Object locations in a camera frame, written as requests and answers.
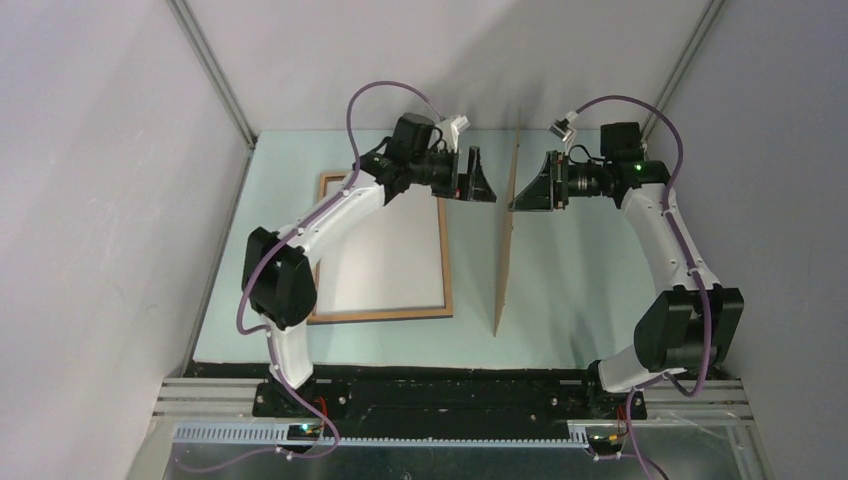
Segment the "brown backing board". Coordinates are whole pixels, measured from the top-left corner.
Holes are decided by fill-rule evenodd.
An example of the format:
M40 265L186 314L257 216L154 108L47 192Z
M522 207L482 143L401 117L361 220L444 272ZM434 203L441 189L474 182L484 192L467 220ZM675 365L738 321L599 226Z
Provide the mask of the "brown backing board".
M505 206L502 208L501 215L499 251L496 265L497 276L495 286L494 319L492 329L494 337L498 336L504 308L506 305L506 295L508 289L511 262L512 235L514 227L513 212L509 210L509 204L515 197L517 163L521 145L522 115L522 108L519 108L516 115L513 146L508 169L508 180L504 193Z

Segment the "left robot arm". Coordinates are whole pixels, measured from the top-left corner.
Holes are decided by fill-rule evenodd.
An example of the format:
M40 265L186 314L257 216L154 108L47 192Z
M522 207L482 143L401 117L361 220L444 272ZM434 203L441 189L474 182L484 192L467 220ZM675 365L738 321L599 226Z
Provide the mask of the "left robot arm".
M237 315L260 315L272 378L282 384L277 402L292 416L304 416L316 403L307 383L314 371L308 353L307 318L318 292L313 276L325 251L369 215L413 185L432 196L493 203L478 147L460 163L459 137L469 127L464 115L440 122L403 114L393 132L374 148L355 154L352 170L337 190L318 201L295 223L270 231L258 227L248 237Z

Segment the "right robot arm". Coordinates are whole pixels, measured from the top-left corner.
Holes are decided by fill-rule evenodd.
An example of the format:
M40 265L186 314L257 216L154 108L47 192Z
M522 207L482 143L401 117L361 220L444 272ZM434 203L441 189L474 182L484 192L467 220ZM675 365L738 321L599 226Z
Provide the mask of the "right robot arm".
M512 212L552 212L573 198L610 198L635 232L648 263L657 297L636 324L629 347L594 363L597 379L581 392L585 411L606 418L622 403L621 393L673 381L686 371L697 395L711 367L725 358L744 299L724 287L698 252L680 217L667 166L646 156L636 122L600 129L600 156L582 163L570 159L575 130L565 121L552 125L565 144L547 152L538 175L510 202Z

